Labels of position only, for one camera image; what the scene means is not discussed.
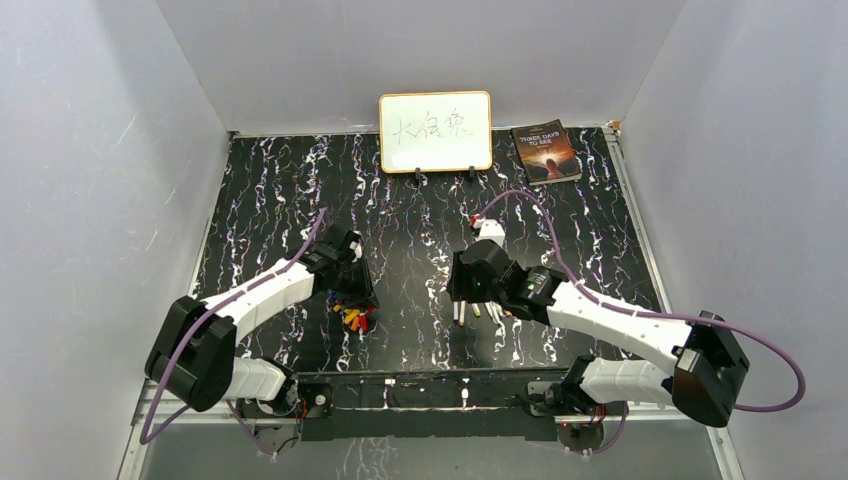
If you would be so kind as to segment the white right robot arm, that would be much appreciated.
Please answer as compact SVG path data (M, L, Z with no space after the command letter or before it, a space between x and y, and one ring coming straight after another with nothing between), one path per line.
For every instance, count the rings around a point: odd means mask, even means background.
M525 268L494 241L453 255L447 291L456 303L493 302L514 317L580 332L634 354L632 360L582 356L561 384L577 414L600 404L672 405L688 418L724 427L750 369L737 338L720 319L663 319L594 292L561 271Z

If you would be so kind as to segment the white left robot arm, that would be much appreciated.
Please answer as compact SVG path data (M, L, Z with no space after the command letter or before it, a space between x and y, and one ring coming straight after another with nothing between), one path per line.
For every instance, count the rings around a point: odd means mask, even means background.
M265 321L321 293L357 314L378 308L358 232L332 225L298 259L282 258L225 293L175 300L145 375L197 412L220 401L255 400L286 416L299 400L294 372L270 358L240 358L236 349Z

